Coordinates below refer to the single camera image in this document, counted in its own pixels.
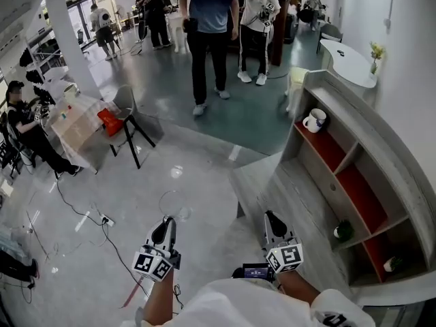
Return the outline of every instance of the striped pants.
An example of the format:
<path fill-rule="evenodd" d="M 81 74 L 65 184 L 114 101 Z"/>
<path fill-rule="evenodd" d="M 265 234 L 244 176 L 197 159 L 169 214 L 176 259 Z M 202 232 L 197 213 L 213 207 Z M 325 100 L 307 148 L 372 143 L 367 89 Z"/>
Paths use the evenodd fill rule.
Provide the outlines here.
<path fill-rule="evenodd" d="M 247 70 L 247 56 L 250 48 L 256 50 L 259 58 L 259 74 L 268 72 L 268 33 L 261 33 L 246 27 L 240 26 L 240 50 L 239 50 L 239 70 L 245 72 Z"/>

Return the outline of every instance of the small vase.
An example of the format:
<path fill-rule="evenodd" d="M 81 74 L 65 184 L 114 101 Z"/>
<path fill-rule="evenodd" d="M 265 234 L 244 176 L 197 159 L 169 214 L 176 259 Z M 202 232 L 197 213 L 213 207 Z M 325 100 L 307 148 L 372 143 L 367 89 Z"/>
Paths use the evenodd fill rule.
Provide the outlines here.
<path fill-rule="evenodd" d="M 376 62 L 374 61 L 374 63 L 371 64 L 371 70 L 370 70 L 370 72 L 371 72 L 371 74 L 375 75 L 376 71 L 377 71 L 377 64 L 376 64 Z"/>

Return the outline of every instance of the red bag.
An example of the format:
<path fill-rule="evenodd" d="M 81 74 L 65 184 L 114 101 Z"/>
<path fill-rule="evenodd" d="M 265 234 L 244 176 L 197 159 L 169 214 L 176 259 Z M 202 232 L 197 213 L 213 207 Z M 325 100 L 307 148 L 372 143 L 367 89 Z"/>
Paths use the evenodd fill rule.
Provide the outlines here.
<path fill-rule="evenodd" d="M 109 137 L 112 137 L 123 128 L 123 120 L 117 119 L 115 115 L 106 108 L 99 112 L 97 116 L 106 126 L 106 132 L 108 132 Z"/>

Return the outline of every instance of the ceiling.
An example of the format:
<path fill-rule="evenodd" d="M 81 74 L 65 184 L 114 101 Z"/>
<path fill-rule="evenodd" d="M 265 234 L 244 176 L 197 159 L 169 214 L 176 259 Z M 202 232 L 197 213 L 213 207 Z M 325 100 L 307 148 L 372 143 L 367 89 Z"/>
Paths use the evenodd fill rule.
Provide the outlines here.
<path fill-rule="evenodd" d="M 41 0 L 0 0 L 0 47 L 14 31 L 26 31 L 40 2 Z"/>

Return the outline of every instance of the gray floor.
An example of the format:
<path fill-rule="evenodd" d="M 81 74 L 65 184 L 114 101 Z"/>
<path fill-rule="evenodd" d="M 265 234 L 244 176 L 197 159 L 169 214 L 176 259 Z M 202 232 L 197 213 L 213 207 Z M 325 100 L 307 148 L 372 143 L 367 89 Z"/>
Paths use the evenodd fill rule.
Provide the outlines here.
<path fill-rule="evenodd" d="M 176 242 L 183 255 L 176 281 L 186 303 L 205 283 L 229 277 L 243 262 L 262 260 L 244 219 L 235 220 L 238 201 L 228 172 L 263 155 L 247 149 L 235 154 L 228 142 L 165 121 L 147 122 L 146 130 L 153 133 L 157 147 L 151 149 L 141 136 L 134 136 L 140 170 L 125 144 L 117 157 L 107 149 L 98 174 L 84 170 L 76 177 L 65 175 L 59 187 L 77 211 L 89 211 L 98 219 L 98 208 L 115 221 L 109 237 L 128 266 L 147 231 L 162 218 L 159 199 L 167 191 L 181 192 L 183 204 L 193 210 L 188 220 L 178 223 Z M 82 217 L 62 202 L 48 165 L 40 162 L 33 176 L 23 168 L 12 187 L 0 222 L 38 260 L 41 274 L 30 305 L 19 287 L 0 284 L 15 325 L 120 326 L 123 320 L 133 319 L 144 304 L 144 294 L 138 290 L 126 308 L 118 309 L 135 283 L 110 243 L 102 244 L 102 229 L 88 219 L 79 226 Z M 48 256 L 35 234 L 27 233 L 27 213 Z M 19 284 L 5 276 L 1 281 Z M 144 287 L 149 291 L 151 282 L 144 280 Z M 24 294 L 29 299 L 27 289 Z"/>
<path fill-rule="evenodd" d="M 270 67 L 270 77 L 280 77 L 291 66 L 310 70 L 319 69 L 321 57 L 316 55 L 318 33 L 301 24 L 292 45 L 285 45 L 280 67 Z M 128 52 L 134 45 L 132 32 L 123 34 L 122 57 L 105 61 L 104 53 L 96 45 L 89 49 L 91 71 L 100 90 L 109 98 L 122 84 L 134 89 L 140 110 L 150 116 L 194 129 L 222 140 L 244 146 L 267 155 L 277 153 L 290 128 L 287 118 L 287 76 L 270 79 L 264 87 L 254 83 L 243 84 L 238 78 L 238 56 L 229 54 L 227 59 L 227 90 L 232 98 L 222 101 L 213 91 L 214 71 L 211 58 L 206 61 L 208 104 L 206 114 L 192 117 L 193 95 L 191 83 L 191 55 L 176 54 L 173 48 L 153 51 L 149 36 L 138 56 Z M 249 73 L 256 76 L 258 62 L 248 61 Z"/>

